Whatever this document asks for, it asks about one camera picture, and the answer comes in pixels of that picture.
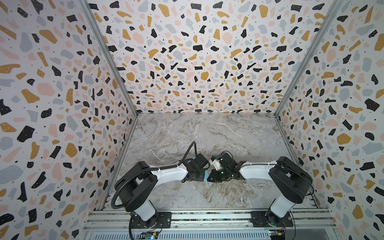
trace black cable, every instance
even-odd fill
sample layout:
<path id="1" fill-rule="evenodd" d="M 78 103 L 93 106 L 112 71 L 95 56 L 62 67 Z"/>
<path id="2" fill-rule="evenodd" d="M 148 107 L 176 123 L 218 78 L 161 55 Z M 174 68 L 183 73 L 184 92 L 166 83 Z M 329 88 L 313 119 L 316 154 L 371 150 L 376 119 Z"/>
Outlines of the black cable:
<path id="1" fill-rule="evenodd" d="M 320 208 L 318 205 L 317 205 L 317 203 L 316 203 L 316 199 L 313 197 L 314 195 L 312 194 L 311 195 L 311 197 L 312 197 L 312 200 L 313 200 L 313 202 L 314 202 L 314 205 L 316 206 L 316 208 Z"/>
<path id="2" fill-rule="evenodd" d="M 128 232 L 131 240 L 134 240 L 132 236 L 132 222 L 133 222 L 133 216 L 131 215 L 131 219 L 129 220 L 129 225 L 128 225 Z"/>
<path id="3" fill-rule="evenodd" d="M 191 181 L 195 181 L 198 177 L 199 176 L 196 176 L 195 178 L 191 178 L 190 173 L 188 172 L 185 180 L 191 182 Z"/>
<path id="4" fill-rule="evenodd" d="M 293 225 L 295 226 L 295 235 L 293 236 L 293 239 L 291 240 L 294 240 L 294 238 L 296 237 L 296 223 L 295 223 L 295 218 L 293 217 L 293 213 L 291 210 L 289 210 L 291 212 L 291 215 L 292 215 L 292 219 L 293 219 Z"/>
<path id="5" fill-rule="evenodd" d="M 310 185 L 310 187 L 312 188 L 312 193 L 308 193 L 306 196 L 311 196 L 312 194 L 314 194 L 314 188 L 312 187 L 312 185 Z"/>
<path id="6" fill-rule="evenodd" d="M 231 158 L 232 158 L 232 160 L 233 160 L 233 155 L 232 155 L 232 153 L 231 153 L 230 151 L 222 151 L 222 152 L 220 153 L 220 155 L 223 154 L 223 152 L 227 152 L 227 153 L 231 154 Z"/>
<path id="7" fill-rule="evenodd" d="M 191 143 L 191 145 L 189 145 L 189 148 L 188 148 L 188 150 L 185 152 L 183 158 L 180 160 L 179 165 L 182 164 L 182 163 L 184 162 L 185 158 L 187 157 L 189 151 L 190 151 L 191 148 L 192 148 L 192 145 L 195 145 L 195 157 L 197 157 L 196 142 L 193 141 L 193 142 Z"/>
<path id="8" fill-rule="evenodd" d="M 248 164 L 248 165 L 243 165 L 241 167 L 248 167 L 248 166 L 253 166 L 253 165 L 266 165 L 266 166 L 270 166 L 270 165 L 278 165 L 278 166 L 281 166 L 277 163 L 271 163 L 271 164 L 268 164 L 268 163 L 254 163 L 254 164 Z"/>
<path id="9" fill-rule="evenodd" d="M 162 166 L 162 167 L 150 167 L 150 168 L 145 168 L 143 170 L 140 170 L 138 172 L 136 172 L 134 175 L 132 175 L 129 179 L 127 179 L 125 182 L 123 182 L 123 184 L 119 187 L 118 190 L 116 190 L 115 194 L 113 195 L 112 197 L 112 200 L 111 200 L 111 207 L 113 209 L 119 209 L 121 207 L 123 207 L 124 205 L 123 204 L 119 204 L 119 205 L 115 205 L 116 203 L 116 199 L 118 198 L 119 194 L 121 193 L 121 191 L 123 190 L 124 186 L 127 185 L 130 181 L 132 181 L 133 179 L 137 178 L 138 176 L 140 176 L 142 173 L 145 173 L 145 172 L 150 172 L 150 171 L 157 171 L 157 170 L 164 170 L 164 169 L 169 169 L 169 168 L 174 168 L 174 167 L 177 167 L 177 164 L 174 164 L 174 165 L 169 165 L 169 166 Z"/>
<path id="10" fill-rule="evenodd" d="M 181 182 L 182 182 L 182 183 L 185 183 L 186 181 L 188 181 L 188 182 L 191 182 L 191 181 L 193 181 L 193 180 L 190 180 L 190 179 L 186 179 L 186 178 L 185 178 L 185 179 L 183 179 L 183 180 L 181 180 Z"/>
<path id="11" fill-rule="evenodd" d="M 202 170 L 208 170 L 208 168 L 210 168 L 211 167 L 211 163 L 209 162 L 209 161 L 207 161 L 207 163 L 208 163 L 208 167 L 206 167 L 206 168 L 203 168 Z"/>

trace white object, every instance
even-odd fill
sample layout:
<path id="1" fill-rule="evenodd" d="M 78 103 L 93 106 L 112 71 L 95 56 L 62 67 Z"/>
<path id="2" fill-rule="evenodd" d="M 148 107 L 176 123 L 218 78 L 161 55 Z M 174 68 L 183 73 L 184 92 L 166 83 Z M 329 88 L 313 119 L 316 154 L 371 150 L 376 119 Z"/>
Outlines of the white object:
<path id="1" fill-rule="evenodd" d="M 246 162 L 243 164 L 243 167 L 240 168 L 239 172 L 245 179 L 258 178 L 272 180 L 271 176 L 269 176 L 269 170 L 273 168 L 275 164 L 276 161 L 260 163 Z M 294 202 L 289 201 L 280 193 L 277 199 L 274 200 L 271 211 L 279 218 L 282 218 L 294 205 Z"/>
<path id="2" fill-rule="evenodd" d="M 140 207 L 135 210 L 135 213 L 137 213 L 137 215 L 139 215 L 143 221 L 146 221 L 155 215 L 156 210 L 152 203 L 147 199 Z"/>
<path id="3" fill-rule="evenodd" d="M 218 159 L 215 159 L 213 162 L 212 162 L 212 165 L 215 167 L 216 171 L 222 169 L 223 167 L 221 166 L 220 162 L 218 161 Z"/>
<path id="4" fill-rule="evenodd" d="M 170 181 L 175 181 L 175 180 L 181 181 L 187 176 L 187 173 L 188 173 L 187 168 L 185 167 L 184 164 L 180 164 L 180 166 L 174 167 L 174 168 L 151 171 L 151 172 L 157 177 L 157 183 L 155 187 Z"/>

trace metal vent grille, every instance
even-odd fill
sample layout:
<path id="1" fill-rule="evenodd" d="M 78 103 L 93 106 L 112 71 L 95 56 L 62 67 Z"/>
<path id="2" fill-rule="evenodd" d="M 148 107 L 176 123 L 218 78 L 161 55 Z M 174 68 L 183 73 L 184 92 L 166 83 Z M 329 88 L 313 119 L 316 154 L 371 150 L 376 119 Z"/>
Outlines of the metal vent grille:
<path id="1" fill-rule="evenodd" d="M 141 232 L 132 232 L 134 239 L 144 239 Z M 96 232 L 93 240 L 129 239 L 127 232 Z M 221 240 L 270 240 L 268 230 L 223 230 L 223 231 L 166 231 L 159 234 L 158 239 L 221 239 Z"/>

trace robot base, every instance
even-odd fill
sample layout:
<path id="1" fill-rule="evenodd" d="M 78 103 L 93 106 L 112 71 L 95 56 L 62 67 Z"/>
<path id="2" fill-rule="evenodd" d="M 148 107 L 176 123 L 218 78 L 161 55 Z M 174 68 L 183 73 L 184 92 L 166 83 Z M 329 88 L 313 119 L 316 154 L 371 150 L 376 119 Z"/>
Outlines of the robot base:
<path id="1" fill-rule="evenodd" d="M 283 218 L 273 219 L 273 223 L 269 224 L 272 220 L 268 220 L 268 211 L 252 211 L 251 212 L 251 223 L 253 227 L 284 227 L 284 222 L 286 227 L 293 227 L 293 222 L 289 213 L 285 214 Z"/>
<path id="2" fill-rule="evenodd" d="M 151 220 L 143 221 L 141 220 L 141 217 L 139 215 L 136 216 L 131 216 L 133 218 L 132 222 L 132 229 L 143 229 L 143 228 L 154 228 L 156 227 L 157 229 L 161 228 L 170 228 L 170 222 L 172 220 L 172 213 L 171 212 L 159 212 L 157 216 L 157 225 L 156 223 L 153 224 L 153 226 L 147 226 L 148 222 Z"/>

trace wire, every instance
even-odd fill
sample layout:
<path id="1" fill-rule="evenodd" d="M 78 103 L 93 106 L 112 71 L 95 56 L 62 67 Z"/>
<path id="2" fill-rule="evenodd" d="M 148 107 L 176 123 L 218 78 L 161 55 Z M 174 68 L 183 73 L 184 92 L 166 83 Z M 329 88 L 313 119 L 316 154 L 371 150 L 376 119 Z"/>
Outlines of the wire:
<path id="1" fill-rule="evenodd" d="M 220 155 L 223 154 L 223 152 L 227 152 L 227 153 L 231 154 L 231 158 L 232 158 L 232 160 L 233 160 L 233 155 L 232 155 L 232 153 L 231 153 L 230 151 L 222 151 L 222 152 L 220 153 Z"/>
<path id="2" fill-rule="evenodd" d="M 208 170 L 208 168 L 210 168 L 211 167 L 211 163 L 209 162 L 209 161 L 207 161 L 207 163 L 208 163 L 208 167 L 206 167 L 206 168 L 203 168 L 202 170 Z"/>
<path id="3" fill-rule="evenodd" d="M 160 220 L 160 221 L 161 221 L 161 224 L 160 224 L 160 226 L 161 226 L 161 229 L 160 229 L 160 231 L 158 232 L 158 234 L 160 234 L 160 233 L 161 233 L 161 231 L 163 230 L 163 221 L 162 221 L 161 219 L 158 219 L 158 220 Z"/>
<path id="4" fill-rule="evenodd" d="M 154 229 L 152 229 L 152 230 L 149 230 L 149 231 L 147 231 L 146 233 L 149 233 L 149 232 L 151 232 L 151 231 L 154 231 L 156 228 L 157 228 L 157 226 L 159 225 L 159 223 L 157 222 L 157 220 L 156 220 L 156 226 L 155 226 L 155 228 Z"/>
<path id="5" fill-rule="evenodd" d="M 195 181 L 198 177 L 199 176 L 196 176 L 195 178 L 192 179 L 192 178 L 190 178 L 190 173 L 188 172 L 187 176 L 183 180 L 181 180 L 181 182 L 185 183 L 186 181 L 188 181 L 188 182 Z"/>
<path id="6" fill-rule="evenodd" d="M 308 193 L 308 194 L 306 194 L 306 196 L 310 196 L 310 195 L 314 194 L 314 188 L 312 187 L 312 185 L 310 185 L 310 187 L 312 188 L 312 193 Z"/>
<path id="7" fill-rule="evenodd" d="M 281 230 L 284 230 L 283 233 L 285 233 L 285 230 L 286 230 L 285 220 L 283 220 L 283 222 L 284 222 L 284 227 L 280 229 L 278 232 L 281 232 Z"/>
<path id="8" fill-rule="evenodd" d="M 312 194 L 311 195 L 311 197 L 312 197 L 312 199 L 313 199 L 313 202 L 314 202 L 314 205 L 316 206 L 316 208 L 320 208 L 318 205 L 317 205 L 317 203 L 316 203 L 316 198 L 314 197 L 314 195 Z"/>
<path id="9" fill-rule="evenodd" d="M 243 165 L 241 167 L 249 167 L 249 166 L 253 166 L 253 165 L 266 165 L 266 166 L 278 165 L 278 166 L 281 166 L 281 165 L 279 165 L 277 163 L 271 163 L 271 164 L 268 164 L 268 163 L 253 163 L 253 164 Z"/>
<path id="10" fill-rule="evenodd" d="M 133 216 L 131 215 L 131 219 L 129 220 L 129 225 L 128 225 L 128 232 L 131 240 L 134 240 L 132 236 L 132 222 L 133 222 Z"/>
<path id="11" fill-rule="evenodd" d="M 295 226 L 295 235 L 293 236 L 293 239 L 291 240 L 294 240 L 294 238 L 296 237 L 296 223 L 295 223 L 295 218 L 293 217 L 293 213 L 291 210 L 289 210 L 291 212 L 291 215 L 292 215 L 292 219 L 293 219 L 293 225 Z"/>
<path id="12" fill-rule="evenodd" d="M 187 157 L 187 155 L 188 155 L 188 153 L 189 153 L 189 151 L 191 150 L 191 148 L 192 148 L 193 145 L 195 145 L 195 157 L 197 157 L 196 142 L 193 141 L 193 142 L 191 143 L 191 145 L 189 145 L 189 148 L 188 148 L 188 150 L 185 152 L 183 158 L 180 160 L 179 165 L 182 164 L 182 163 L 184 162 L 185 158 Z"/>

